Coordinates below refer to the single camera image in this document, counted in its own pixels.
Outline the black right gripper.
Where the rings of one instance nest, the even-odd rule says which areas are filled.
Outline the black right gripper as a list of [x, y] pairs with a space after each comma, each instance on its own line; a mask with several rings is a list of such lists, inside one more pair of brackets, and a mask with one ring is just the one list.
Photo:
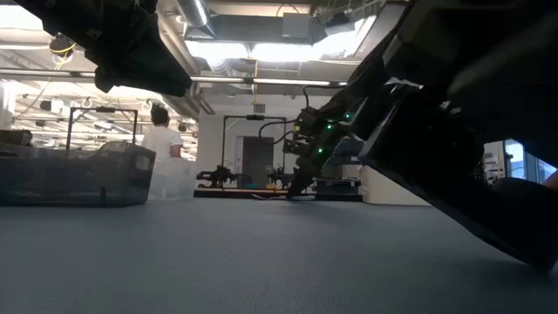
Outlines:
[[294, 172], [286, 197], [291, 199], [310, 186], [331, 157], [358, 153], [364, 141], [350, 127], [366, 98], [360, 98], [340, 112], [324, 113], [306, 103], [295, 118], [290, 139], [285, 139], [282, 151], [296, 157]]

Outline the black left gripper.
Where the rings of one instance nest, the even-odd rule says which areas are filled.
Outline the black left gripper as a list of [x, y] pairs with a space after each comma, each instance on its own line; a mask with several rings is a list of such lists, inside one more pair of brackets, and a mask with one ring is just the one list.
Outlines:
[[160, 38], [155, 1], [75, 1], [65, 35], [85, 49], [95, 85], [182, 97], [193, 80]]

